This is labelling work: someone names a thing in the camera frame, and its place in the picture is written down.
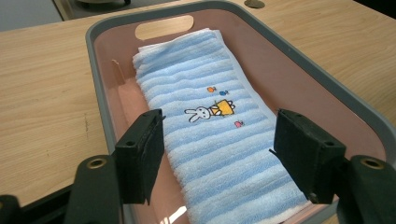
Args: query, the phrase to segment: basket handle hole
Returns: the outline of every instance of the basket handle hole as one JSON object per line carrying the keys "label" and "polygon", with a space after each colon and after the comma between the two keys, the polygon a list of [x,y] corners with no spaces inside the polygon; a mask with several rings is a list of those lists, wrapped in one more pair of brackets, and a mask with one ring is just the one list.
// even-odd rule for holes
{"label": "basket handle hole", "polygon": [[172,35],[190,30],[194,25],[194,17],[180,16],[160,21],[149,21],[139,24],[134,31],[140,40],[152,39],[164,35]]}

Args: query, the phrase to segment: floor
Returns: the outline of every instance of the floor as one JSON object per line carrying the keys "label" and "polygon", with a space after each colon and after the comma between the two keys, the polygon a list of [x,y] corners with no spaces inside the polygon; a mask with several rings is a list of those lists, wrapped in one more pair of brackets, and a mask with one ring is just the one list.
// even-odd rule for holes
{"label": "floor", "polygon": [[0,0],[0,32],[62,21],[51,0]]}

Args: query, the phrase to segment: towel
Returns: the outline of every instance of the towel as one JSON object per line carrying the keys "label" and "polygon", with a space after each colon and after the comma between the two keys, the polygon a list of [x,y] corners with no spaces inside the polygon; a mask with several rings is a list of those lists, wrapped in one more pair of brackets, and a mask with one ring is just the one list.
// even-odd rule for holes
{"label": "towel", "polygon": [[276,117],[219,31],[139,48],[136,81],[161,108],[191,223],[279,223],[307,206],[273,147]]}

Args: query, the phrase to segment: small embroidered flower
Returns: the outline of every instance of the small embroidered flower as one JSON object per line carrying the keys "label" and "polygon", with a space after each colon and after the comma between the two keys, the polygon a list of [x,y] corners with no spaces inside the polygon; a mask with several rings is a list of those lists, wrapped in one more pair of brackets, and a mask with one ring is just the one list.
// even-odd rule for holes
{"label": "small embroidered flower", "polygon": [[242,121],[242,120],[238,120],[238,121],[236,121],[236,122],[234,123],[234,125],[235,125],[236,128],[240,128],[240,127],[244,126],[245,123],[244,123],[244,121]]}
{"label": "small embroidered flower", "polygon": [[221,91],[219,94],[222,95],[222,96],[224,96],[224,95],[228,95],[228,94],[230,94],[230,93],[228,93],[228,91]]}
{"label": "small embroidered flower", "polygon": [[209,92],[214,92],[216,90],[216,87],[208,87],[207,91]]}

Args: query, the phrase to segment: embroidered rabbit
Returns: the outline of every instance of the embroidered rabbit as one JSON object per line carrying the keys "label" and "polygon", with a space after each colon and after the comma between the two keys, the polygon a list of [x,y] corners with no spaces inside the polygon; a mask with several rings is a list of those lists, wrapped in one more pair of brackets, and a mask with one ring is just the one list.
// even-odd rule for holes
{"label": "embroidered rabbit", "polygon": [[193,123],[198,119],[210,119],[212,116],[226,116],[233,114],[233,109],[235,105],[233,101],[221,100],[219,102],[215,102],[209,108],[199,106],[196,109],[186,109],[184,113],[193,114],[189,119],[189,122]]}

